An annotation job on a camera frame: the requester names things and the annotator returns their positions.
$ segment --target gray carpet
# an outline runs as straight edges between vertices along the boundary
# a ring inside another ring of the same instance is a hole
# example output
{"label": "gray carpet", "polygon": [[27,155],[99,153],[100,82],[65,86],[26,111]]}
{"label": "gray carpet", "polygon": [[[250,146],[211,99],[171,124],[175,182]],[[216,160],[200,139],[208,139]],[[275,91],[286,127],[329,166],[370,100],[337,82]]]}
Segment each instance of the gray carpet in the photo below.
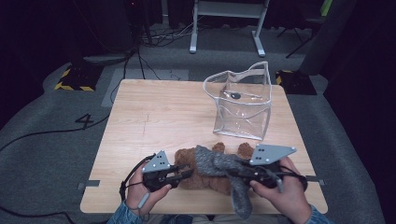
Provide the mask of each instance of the gray carpet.
{"label": "gray carpet", "polygon": [[[141,47],[141,57],[154,70],[188,71],[192,81],[203,81],[224,70],[244,71],[256,62],[267,61],[275,83],[276,70],[299,68],[309,45],[286,59],[299,45],[294,32],[277,38],[280,30],[263,30],[261,39],[267,55],[260,58],[249,32],[252,29],[204,30],[198,35],[195,54],[189,54],[190,37],[185,36],[166,47]],[[97,122],[110,113],[111,107],[103,102],[108,102],[114,74],[120,72],[123,64],[107,66],[96,91],[56,91],[54,87],[66,66],[49,74],[43,83],[45,93],[0,131],[1,146],[28,133],[79,129],[82,124],[75,123],[76,119],[90,114]],[[136,55],[127,69],[128,74],[140,69]],[[327,81],[321,76],[311,79],[318,95],[288,95],[288,99],[316,173],[326,182],[322,187],[329,205],[326,216],[336,223],[384,223],[375,186],[322,95]],[[111,214],[83,214],[79,210],[83,191],[77,189],[78,183],[89,178],[105,127],[106,120],[85,131],[29,136],[6,147],[0,152],[0,205],[25,215],[65,211],[76,223],[109,218]],[[0,211],[0,223],[67,220],[62,216],[14,217]]]}

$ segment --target person's right hand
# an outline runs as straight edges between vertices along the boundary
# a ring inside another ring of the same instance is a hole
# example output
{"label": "person's right hand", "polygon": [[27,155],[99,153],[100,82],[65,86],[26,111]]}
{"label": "person's right hand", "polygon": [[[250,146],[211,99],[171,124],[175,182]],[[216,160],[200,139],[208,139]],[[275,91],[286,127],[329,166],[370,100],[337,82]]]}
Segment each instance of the person's right hand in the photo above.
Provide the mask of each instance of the person's right hand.
{"label": "person's right hand", "polygon": [[[300,174],[289,157],[280,160],[280,165],[290,168],[298,175]],[[284,190],[282,193],[279,192],[278,188],[268,189],[254,180],[250,181],[250,186],[294,223],[305,223],[311,217],[311,205],[305,198],[303,184],[298,178],[285,175],[283,177]]]}

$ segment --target gray metal plate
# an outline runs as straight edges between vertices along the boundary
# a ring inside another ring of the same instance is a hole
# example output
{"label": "gray metal plate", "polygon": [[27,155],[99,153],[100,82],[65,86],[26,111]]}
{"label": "gray metal plate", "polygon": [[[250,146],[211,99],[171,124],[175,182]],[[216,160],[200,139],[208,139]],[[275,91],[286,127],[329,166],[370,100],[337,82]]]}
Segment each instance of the gray metal plate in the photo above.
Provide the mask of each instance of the gray metal plate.
{"label": "gray metal plate", "polygon": [[161,171],[167,170],[171,164],[169,163],[168,158],[163,150],[155,155],[146,165],[143,167],[142,172],[153,172],[153,171]]}
{"label": "gray metal plate", "polygon": [[251,157],[251,165],[268,165],[274,161],[289,156],[289,154],[296,152],[295,147],[282,147],[273,145],[258,144],[254,149],[253,156]]}

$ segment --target black cable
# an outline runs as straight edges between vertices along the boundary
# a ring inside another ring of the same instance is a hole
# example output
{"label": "black cable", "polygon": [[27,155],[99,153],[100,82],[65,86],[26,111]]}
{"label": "black cable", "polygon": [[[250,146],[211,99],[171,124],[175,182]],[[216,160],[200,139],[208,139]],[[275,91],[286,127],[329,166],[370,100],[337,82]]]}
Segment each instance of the black cable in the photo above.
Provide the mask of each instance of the black cable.
{"label": "black cable", "polygon": [[306,191],[306,189],[308,188],[308,180],[306,179],[306,176],[299,175],[299,174],[295,173],[289,167],[282,166],[282,165],[279,167],[284,168],[284,169],[288,170],[289,172],[275,172],[276,175],[289,175],[289,176],[298,178],[300,180],[301,184],[303,185],[304,191]]}
{"label": "black cable", "polygon": [[23,136],[20,136],[20,137],[18,137],[18,138],[15,138],[14,140],[12,140],[12,141],[8,142],[7,144],[5,144],[4,146],[0,147],[0,152],[2,152],[3,149],[5,149],[6,147],[8,147],[9,145],[11,145],[11,144],[13,144],[14,142],[19,141],[19,140],[21,140],[22,138],[25,138],[25,137],[34,136],[34,135],[40,135],[40,134],[45,134],[45,133],[71,133],[71,132],[76,132],[76,131],[83,131],[83,130],[89,129],[89,128],[93,127],[93,126],[96,126],[96,125],[102,123],[102,122],[105,121],[109,116],[110,116],[110,115],[107,115],[107,116],[105,116],[103,119],[97,121],[97,122],[94,123],[94,124],[88,125],[88,126],[85,127],[85,128],[68,129],[68,130],[57,130],[57,131],[46,131],[46,132],[38,132],[38,133],[28,133],[28,134],[26,134],[26,135],[23,135]]}
{"label": "black cable", "polygon": [[169,34],[164,34],[166,31],[167,31],[168,29],[165,29],[160,35],[157,35],[157,32],[156,31],[153,31],[154,33],[155,33],[155,35],[152,35],[151,36],[151,40],[156,40],[157,41],[157,44],[153,44],[153,43],[146,43],[145,41],[144,41],[144,38],[147,38],[147,36],[146,35],[142,35],[141,36],[141,40],[142,40],[142,45],[143,46],[147,46],[147,47],[156,47],[157,45],[158,45],[158,43],[160,42],[160,40],[159,40],[159,37],[160,36],[167,36],[167,35],[169,35]]}
{"label": "black cable", "polygon": [[124,64],[124,66],[123,66],[123,74],[122,74],[122,78],[121,78],[121,80],[119,81],[119,84],[117,84],[117,86],[113,89],[113,91],[110,93],[110,101],[111,101],[111,104],[114,104],[114,100],[113,100],[113,93],[114,93],[114,91],[119,87],[119,85],[121,84],[121,82],[126,78],[126,65],[128,64],[128,62],[129,62],[129,60],[131,59],[131,57],[129,57],[126,61],[125,61],[125,64]]}
{"label": "black cable", "polygon": [[67,215],[66,212],[50,213],[50,214],[45,214],[45,215],[24,215],[24,214],[19,214],[19,213],[13,212],[11,210],[8,210],[1,205],[0,205],[0,210],[4,211],[6,213],[9,213],[10,215],[15,216],[15,217],[35,217],[35,218],[37,218],[37,217],[52,217],[52,216],[63,215],[67,218],[67,221],[70,224],[75,224],[75,222],[72,220],[72,218],[69,215]]}
{"label": "black cable", "polygon": [[151,160],[156,154],[153,154],[151,156],[147,156],[145,159],[143,159],[142,161],[140,161],[135,167],[134,169],[132,169],[131,173],[129,173],[125,180],[123,180],[120,184],[120,190],[119,190],[119,194],[121,196],[121,201],[125,201],[126,196],[125,196],[125,191],[127,189],[126,187],[126,183],[128,183],[129,179],[131,178],[131,176],[134,174],[134,172],[136,172],[136,170],[139,168],[139,166],[141,166],[145,161],[149,161]]}
{"label": "black cable", "polygon": [[154,69],[152,69],[152,68],[149,66],[149,63],[148,63],[144,58],[142,58],[142,57],[140,56],[140,54],[138,55],[138,57],[139,57],[139,60],[143,60],[143,61],[146,63],[146,66],[154,73],[154,76],[155,76],[156,78],[158,78],[158,80],[161,80],[161,79],[158,77],[157,73],[154,71]]}
{"label": "black cable", "polygon": [[145,70],[143,69],[142,59],[140,57],[140,51],[137,49],[137,56],[139,57],[140,69],[142,70],[143,79],[146,79]]}
{"label": "black cable", "polygon": [[143,184],[143,181],[137,182],[137,183],[134,183],[134,184],[130,184],[130,185],[126,186],[125,188],[129,188],[131,186],[135,186],[135,185],[139,185],[139,184]]}
{"label": "black cable", "polygon": [[[149,43],[146,43],[145,41],[143,41],[142,45],[145,47],[148,47],[148,48],[164,47],[166,45],[173,43],[175,40],[179,40],[180,38],[183,38],[186,34],[182,35],[182,33],[188,32],[190,29],[191,29],[190,27],[185,27],[185,28],[179,29],[177,31],[174,30],[173,32],[168,33],[168,34],[165,34],[165,32],[167,31],[167,30],[165,30],[165,31],[163,31],[163,33],[161,35],[155,35],[155,36],[151,37],[151,38],[154,38],[155,40],[157,40],[156,44],[149,44]],[[163,45],[160,45],[163,41],[166,41],[166,40],[168,40],[169,42],[165,43]]]}

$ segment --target sleeve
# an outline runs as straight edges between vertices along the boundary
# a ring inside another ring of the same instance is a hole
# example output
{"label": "sleeve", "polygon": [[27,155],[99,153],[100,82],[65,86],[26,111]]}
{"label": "sleeve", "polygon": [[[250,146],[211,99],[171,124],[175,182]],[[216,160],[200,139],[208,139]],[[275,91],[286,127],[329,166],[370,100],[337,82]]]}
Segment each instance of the sleeve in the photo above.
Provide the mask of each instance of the sleeve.
{"label": "sleeve", "polygon": [[125,202],[122,202],[114,213],[114,215],[108,220],[107,224],[142,224],[143,219],[140,216],[135,215]]}
{"label": "sleeve", "polygon": [[311,204],[312,214],[308,219],[306,224],[334,224],[334,222],[327,219],[323,214],[321,214],[318,209]]}

